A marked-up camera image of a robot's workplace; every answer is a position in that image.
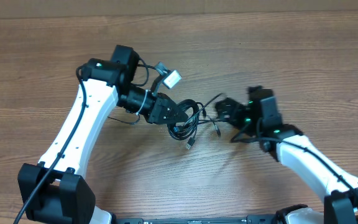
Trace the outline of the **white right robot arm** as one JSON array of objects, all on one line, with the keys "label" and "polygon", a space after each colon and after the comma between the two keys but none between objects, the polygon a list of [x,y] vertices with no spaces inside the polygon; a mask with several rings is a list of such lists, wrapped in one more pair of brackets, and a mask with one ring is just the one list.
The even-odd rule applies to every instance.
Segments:
[{"label": "white right robot arm", "polygon": [[273,90],[250,87],[248,96],[247,104],[232,98],[215,104],[218,118],[239,130],[231,142],[257,142],[323,203],[322,212],[305,204],[282,208],[271,223],[358,223],[358,177],[327,158],[296,126],[283,122]]}]

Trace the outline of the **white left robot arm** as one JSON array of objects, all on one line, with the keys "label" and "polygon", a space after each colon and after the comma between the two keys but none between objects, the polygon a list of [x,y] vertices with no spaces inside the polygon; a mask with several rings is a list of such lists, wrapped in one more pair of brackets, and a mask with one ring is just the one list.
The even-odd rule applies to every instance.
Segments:
[{"label": "white left robot arm", "polygon": [[89,59],[76,69],[75,102],[52,145],[38,163],[23,164],[17,181],[23,200],[18,215],[41,223],[116,223],[116,216],[96,206],[86,183],[86,171],[104,122],[116,107],[144,117],[150,124],[175,124],[188,115],[161,85],[173,88],[181,79],[176,70],[158,63],[150,89],[133,83],[144,60],[131,47],[117,45],[109,60]]}]

